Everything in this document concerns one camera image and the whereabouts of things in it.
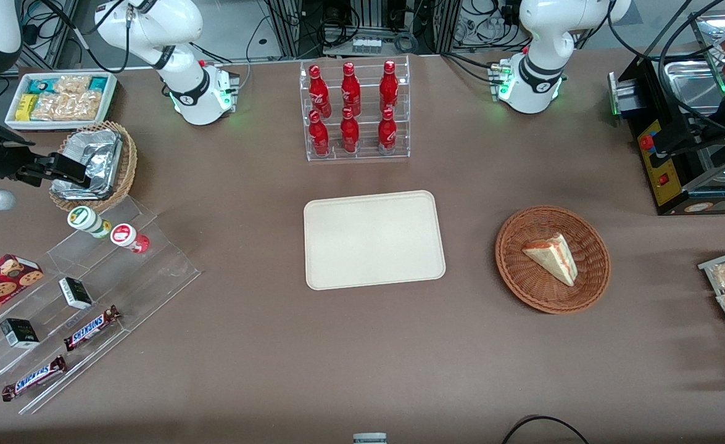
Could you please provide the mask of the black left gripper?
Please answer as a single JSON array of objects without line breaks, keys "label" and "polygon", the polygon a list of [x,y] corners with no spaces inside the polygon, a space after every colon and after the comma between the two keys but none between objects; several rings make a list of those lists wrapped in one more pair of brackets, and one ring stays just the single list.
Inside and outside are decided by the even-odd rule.
[{"label": "black left gripper", "polygon": [[671,121],[655,135],[658,159],[694,152],[709,146],[725,146],[725,131],[706,124],[689,123],[687,119]]}]

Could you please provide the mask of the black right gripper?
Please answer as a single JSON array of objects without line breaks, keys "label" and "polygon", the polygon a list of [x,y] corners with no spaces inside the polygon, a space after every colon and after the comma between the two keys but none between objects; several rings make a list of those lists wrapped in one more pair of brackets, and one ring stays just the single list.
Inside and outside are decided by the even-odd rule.
[{"label": "black right gripper", "polygon": [[0,142],[0,179],[18,181],[34,187],[44,180],[54,180],[54,189],[87,189],[92,177],[85,175],[86,167],[63,154],[52,154],[52,175],[40,163],[48,157],[35,154],[28,146],[15,142]]}]

